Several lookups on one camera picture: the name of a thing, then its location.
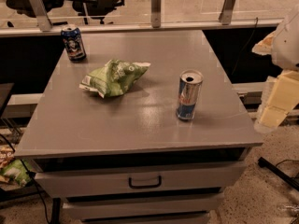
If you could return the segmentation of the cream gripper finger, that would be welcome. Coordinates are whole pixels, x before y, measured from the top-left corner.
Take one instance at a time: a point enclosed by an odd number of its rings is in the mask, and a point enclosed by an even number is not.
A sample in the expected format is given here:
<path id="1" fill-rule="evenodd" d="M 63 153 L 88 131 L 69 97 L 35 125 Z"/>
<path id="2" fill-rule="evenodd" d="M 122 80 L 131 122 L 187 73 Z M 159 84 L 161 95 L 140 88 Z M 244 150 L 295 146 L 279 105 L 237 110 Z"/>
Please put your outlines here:
<path id="1" fill-rule="evenodd" d="M 277 77 L 268 77 L 261 100 L 254 129 L 271 133 L 299 104 L 299 72 L 283 70 Z"/>

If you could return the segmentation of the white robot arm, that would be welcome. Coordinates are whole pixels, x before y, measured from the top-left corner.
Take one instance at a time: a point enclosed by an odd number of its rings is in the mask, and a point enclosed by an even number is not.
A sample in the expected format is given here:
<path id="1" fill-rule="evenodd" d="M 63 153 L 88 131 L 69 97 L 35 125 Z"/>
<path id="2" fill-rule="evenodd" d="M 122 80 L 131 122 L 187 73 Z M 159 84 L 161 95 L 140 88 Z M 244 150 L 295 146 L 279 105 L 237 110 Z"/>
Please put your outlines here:
<path id="1" fill-rule="evenodd" d="M 265 81 L 254 123 L 257 132 L 271 133 L 299 104 L 299 5 L 252 51 L 270 54 L 272 63 L 282 69 L 280 75 Z"/>

